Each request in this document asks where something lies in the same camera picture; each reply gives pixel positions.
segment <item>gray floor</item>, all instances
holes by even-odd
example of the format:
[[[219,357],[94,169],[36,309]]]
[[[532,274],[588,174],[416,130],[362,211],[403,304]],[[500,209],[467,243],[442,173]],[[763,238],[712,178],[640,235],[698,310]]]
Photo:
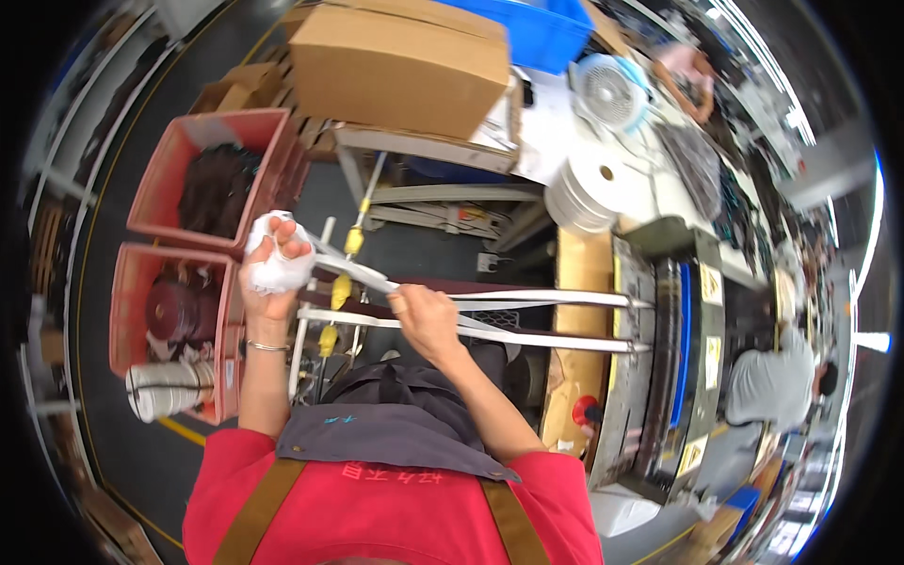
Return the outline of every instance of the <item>gray floor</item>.
[[[202,448],[159,424],[142,424],[126,403],[123,383],[108,368],[108,316],[112,276],[120,243],[141,240],[126,232],[125,222],[138,183],[155,145],[169,121],[182,115],[193,103],[205,82],[215,81],[238,64],[259,38],[291,4],[288,1],[238,0],[221,15],[197,41],[175,61],[172,55],[150,84],[163,77],[153,96],[146,90],[133,107],[125,124],[136,118],[124,140],[127,127],[121,128],[113,147],[123,143],[116,166],[98,207],[98,215],[88,244],[88,230],[82,231],[76,251],[75,280],[80,276],[82,258],[86,259],[84,284],[73,284],[73,304],[79,314],[71,320],[71,350],[75,360],[76,389],[87,419],[86,443],[96,474],[105,485],[128,501],[146,523],[180,541],[186,501],[191,493],[202,459]],[[281,29],[264,42],[284,41]],[[112,156],[104,163],[100,177],[105,178]],[[337,165],[314,164],[296,209],[298,220],[318,233],[325,218],[337,218],[337,245],[352,225],[355,209]],[[366,234],[359,256],[362,263],[390,277],[432,277],[473,280],[476,253],[481,240],[468,236],[449,236],[442,231],[388,225]],[[378,358],[390,348],[401,348],[398,332],[372,333],[365,345],[365,359]],[[214,428],[185,416],[177,422],[203,435]],[[234,426],[234,420],[224,427]],[[713,441],[707,449],[703,468],[719,477],[719,488],[730,491],[739,477],[749,472],[751,454],[735,453],[739,440],[729,433]],[[718,455],[717,444],[725,453]],[[682,508],[666,508],[637,531],[604,540],[607,563],[629,563],[668,541],[692,522],[692,513]],[[154,527],[145,528],[161,558],[167,564],[185,563],[182,551]]]

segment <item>red shirt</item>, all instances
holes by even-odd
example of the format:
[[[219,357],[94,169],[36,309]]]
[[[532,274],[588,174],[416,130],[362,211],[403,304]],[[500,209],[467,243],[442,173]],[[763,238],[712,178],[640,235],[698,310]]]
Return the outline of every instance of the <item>red shirt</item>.
[[[233,518],[274,460],[273,439],[246,429],[207,438],[183,523],[185,556],[208,565]],[[602,563],[584,466],[530,453],[510,483],[553,564]],[[507,564],[483,489],[471,475],[369,463],[311,462],[264,534],[252,563],[323,563],[346,557],[421,563]]]

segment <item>hand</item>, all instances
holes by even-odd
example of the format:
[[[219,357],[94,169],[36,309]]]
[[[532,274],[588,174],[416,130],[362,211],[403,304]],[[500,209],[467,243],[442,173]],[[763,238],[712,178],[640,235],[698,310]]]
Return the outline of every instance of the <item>hand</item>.
[[[309,244],[290,240],[296,228],[293,221],[270,218],[269,227],[276,237],[276,245],[279,246],[279,250],[287,259],[294,259],[311,252]],[[252,331],[257,332],[259,328],[263,329],[265,327],[283,327],[288,329],[289,315],[295,310],[293,306],[296,303],[297,292],[294,290],[262,296],[257,291],[249,289],[248,265],[267,260],[273,251],[273,246],[273,238],[265,237],[258,245],[258,248],[245,258],[245,262],[239,271],[241,298],[245,303],[245,316],[248,318],[249,333]],[[250,336],[250,339],[258,341],[253,336]]]
[[[445,293],[402,285],[387,298],[405,339],[424,359],[439,367],[466,354],[458,341],[458,308]]]

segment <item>pink plastic crate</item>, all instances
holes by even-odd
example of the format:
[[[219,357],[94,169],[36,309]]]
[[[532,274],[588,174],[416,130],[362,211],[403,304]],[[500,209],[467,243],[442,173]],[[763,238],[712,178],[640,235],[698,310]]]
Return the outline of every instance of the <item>pink plastic crate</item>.
[[[244,373],[239,342],[244,335],[244,306],[238,284],[239,263],[207,251],[123,243],[119,247],[110,297],[109,363],[120,378],[132,365],[147,363],[145,302],[165,263],[186,261],[188,267],[209,266],[221,285],[217,332],[213,342],[213,402],[186,413],[214,426],[239,413]]]
[[[307,163],[284,108],[213,112],[182,116],[170,122],[147,164],[126,227],[160,241],[195,250],[228,253],[240,259],[254,220],[274,208],[297,202]],[[179,228],[179,199],[189,163],[207,146],[237,137],[263,155],[233,239]],[[299,167],[304,174],[296,174]]]

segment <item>white fan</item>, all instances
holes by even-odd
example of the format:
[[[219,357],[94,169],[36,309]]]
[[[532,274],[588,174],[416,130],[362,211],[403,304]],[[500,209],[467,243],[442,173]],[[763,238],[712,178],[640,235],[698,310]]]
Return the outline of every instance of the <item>white fan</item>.
[[[646,114],[650,83],[639,65],[594,53],[571,69],[574,110],[602,140],[631,133]]]

